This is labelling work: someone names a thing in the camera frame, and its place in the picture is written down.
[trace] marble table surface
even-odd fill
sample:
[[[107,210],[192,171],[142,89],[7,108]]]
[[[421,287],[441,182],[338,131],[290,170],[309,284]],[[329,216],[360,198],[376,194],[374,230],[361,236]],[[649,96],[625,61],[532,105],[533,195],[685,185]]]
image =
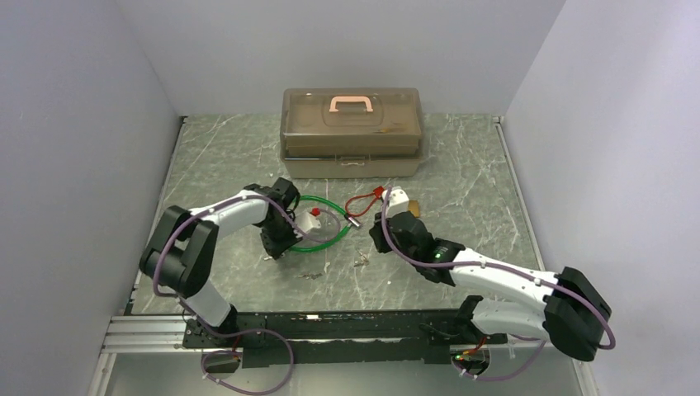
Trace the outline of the marble table surface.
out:
[[[201,207],[257,183],[289,177],[278,159],[279,115],[197,115],[185,119],[162,207]],[[463,243],[486,256],[537,269],[537,259],[504,148],[490,115],[425,116],[426,156],[413,177],[298,179],[302,195],[344,205],[382,185],[401,186],[420,205],[433,236]],[[310,208],[312,205],[300,205]],[[211,280],[239,311],[457,308],[481,290],[436,285],[396,255],[374,249],[368,230],[376,210],[363,216],[334,246],[317,253],[267,258],[259,229],[247,227],[219,241]],[[366,265],[361,255],[367,256]],[[133,314],[179,313],[140,277]]]

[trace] pink handle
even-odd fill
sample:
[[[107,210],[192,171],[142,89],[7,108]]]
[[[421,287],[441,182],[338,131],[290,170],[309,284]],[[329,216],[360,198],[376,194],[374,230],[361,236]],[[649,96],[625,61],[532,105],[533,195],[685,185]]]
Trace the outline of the pink handle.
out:
[[[367,107],[367,112],[372,113],[374,109],[371,108],[371,101],[369,97],[334,97],[330,101],[330,109],[329,111],[331,113],[337,113],[339,112],[338,110],[338,103],[339,102],[345,102],[345,103],[359,103],[361,101],[365,102],[365,106]]]

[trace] red cable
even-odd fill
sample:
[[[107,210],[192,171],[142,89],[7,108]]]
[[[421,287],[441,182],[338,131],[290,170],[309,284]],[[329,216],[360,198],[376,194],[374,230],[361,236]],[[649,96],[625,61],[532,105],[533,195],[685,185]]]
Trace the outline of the red cable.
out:
[[[365,213],[367,213],[372,205],[374,205],[375,202],[377,202],[381,198],[381,193],[384,192],[384,187],[378,186],[374,190],[372,190],[371,193],[365,194],[364,196],[354,196],[353,198],[350,198],[348,202],[345,202],[345,211],[348,213],[348,215],[351,215],[352,217],[361,217]],[[370,196],[374,196],[374,199],[370,202],[370,204],[361,212],[361,213],[353,213],[350,211],[349,206],[350,202],[353,202],[354,200],[359,200],[361,198],[367,198]]]

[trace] white wall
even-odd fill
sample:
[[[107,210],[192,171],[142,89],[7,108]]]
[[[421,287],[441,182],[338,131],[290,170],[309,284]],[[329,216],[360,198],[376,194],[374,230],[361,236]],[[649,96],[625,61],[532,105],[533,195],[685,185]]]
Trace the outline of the white wall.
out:
[[[117,0],[180,114],[279,112],[289,87],[416,87],[504,114],[565,0]]]
[[[177,116],[112,0],[0,2],[0,394],[85,394]]]
[[[698,394],[700,7],[569,0],[506,115],[551,269],[612,306],[603,395]]]

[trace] brown translucent toolbox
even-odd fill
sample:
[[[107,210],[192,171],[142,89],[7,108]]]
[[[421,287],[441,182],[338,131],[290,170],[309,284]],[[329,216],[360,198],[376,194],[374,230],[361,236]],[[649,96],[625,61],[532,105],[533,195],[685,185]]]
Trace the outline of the brown translucent toolbox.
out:
[[[413,176],[423,159],[418,90],[287,89],[280,139],[294,178]]]

